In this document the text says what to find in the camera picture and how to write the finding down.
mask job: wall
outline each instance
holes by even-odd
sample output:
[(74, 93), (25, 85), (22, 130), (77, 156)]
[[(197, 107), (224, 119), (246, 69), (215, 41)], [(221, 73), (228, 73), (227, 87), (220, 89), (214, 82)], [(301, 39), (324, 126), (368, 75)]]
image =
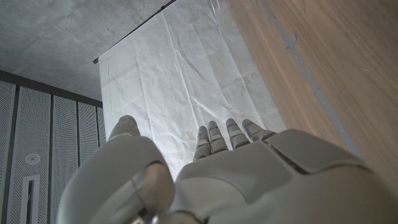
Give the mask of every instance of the wall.
[(1, 223), (56, 223), (66, 184), (104, 142), (102, 108), (0, 81)]

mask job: robot finger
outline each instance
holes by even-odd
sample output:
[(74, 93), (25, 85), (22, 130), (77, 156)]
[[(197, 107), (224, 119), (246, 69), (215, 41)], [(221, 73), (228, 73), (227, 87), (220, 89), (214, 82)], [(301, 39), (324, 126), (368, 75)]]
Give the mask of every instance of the robot finger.
[(234, 119), (230, 118), (226, 120), (226, 129), (228, 130), (229, 140), (231, 141), (233, 150), (250, 143)]
[(215, 154), (217, 152), (228, 150), (228, 147), (225, 144), (225, 140), (221, 135), (217, 123), (215, 123), (214, 121), (210, 121), (208, 128), (210, 136), (211, 153)]
[(124, 134), (128, 134), (130, 136), (141, 136), (137, 127), (137, 122), (132, 116), (125, 115), (119, 119), (118, 123), (109, 135), (108, 141)]
[(264, 129), (260, 128), (258, 125), (256, 125), (249, 119), (243, 120), (242, 127), (244, 128), (245, 132), (248, 134), (249, 138), (253, 142), (254, 141), (262, 141), (262, 140), (276, 134), (273, 131), (264, 130)]
[(201, 126), (199, 127), (197, 149), (193, 155), (193, 161), (197, 161), (210, 155), (210, 140), (207, 134), (207, 129), (204, 126)]

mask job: plastic sheet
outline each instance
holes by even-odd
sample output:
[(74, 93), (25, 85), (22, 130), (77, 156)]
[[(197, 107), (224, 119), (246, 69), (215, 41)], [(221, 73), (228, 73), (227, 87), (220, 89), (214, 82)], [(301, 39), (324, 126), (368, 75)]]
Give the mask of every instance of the plastic sheet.
[(132, 115), (174, 178), (192, 161), (198, 127), (211, 120), (230, 149), (228, 118), (286, 129), (228, 5), (214, 3), (175, 1), (99, 58), (107, 136)]

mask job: white fabric sheet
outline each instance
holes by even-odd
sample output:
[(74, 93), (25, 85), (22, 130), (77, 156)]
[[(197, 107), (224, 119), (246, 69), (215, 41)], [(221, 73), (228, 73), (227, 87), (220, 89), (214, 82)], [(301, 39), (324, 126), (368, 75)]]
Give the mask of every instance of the white fabric sheet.
[(211, 120), (230, 149), (228, 118), (286, 129), (238, 27), (220, 29), (215, 17), (207, 1), (176, 1), (99, 58), (107, 137), (132, 115), (174, 178)]

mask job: wrinkled fabric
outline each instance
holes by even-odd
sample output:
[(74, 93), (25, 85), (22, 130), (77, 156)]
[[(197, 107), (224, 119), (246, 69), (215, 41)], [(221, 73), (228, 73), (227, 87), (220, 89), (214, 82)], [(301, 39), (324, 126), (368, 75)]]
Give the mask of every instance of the wrinkled fabric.
[(133, 116), (173, 178), (211, 120), (230, 149), (228, 118), (286, 129), (238, 27), (220, 29), (215, 17), (207, 1), (175, 1), (99, 58), (107, 137), (121, 116)]

